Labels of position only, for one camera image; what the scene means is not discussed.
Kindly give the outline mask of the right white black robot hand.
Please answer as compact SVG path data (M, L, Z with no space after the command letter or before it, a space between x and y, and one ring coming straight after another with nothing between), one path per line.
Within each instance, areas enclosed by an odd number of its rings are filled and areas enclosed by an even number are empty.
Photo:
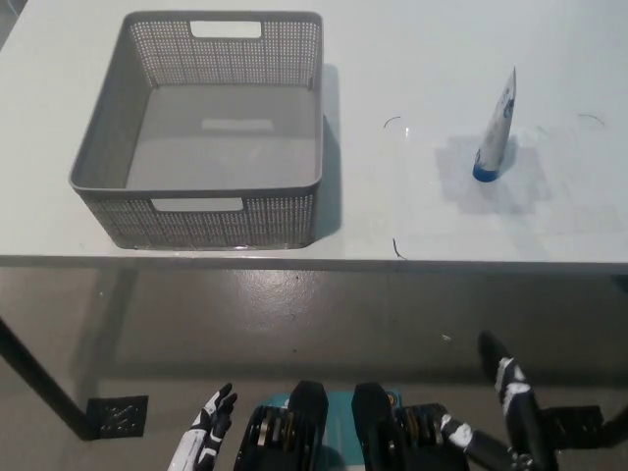
M478 351L483 371L494 383L510 444L447 413L439 419L443 438L486 470L556 470L541 409L519 363L489 331L479 335Z

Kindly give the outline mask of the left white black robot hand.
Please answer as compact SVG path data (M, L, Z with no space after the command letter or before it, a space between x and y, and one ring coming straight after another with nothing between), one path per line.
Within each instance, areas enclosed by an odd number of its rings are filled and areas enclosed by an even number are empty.
M168 466L170 471L214 469L222 441L232 425L236 400L232 383L226 383L210 397L183 433Z

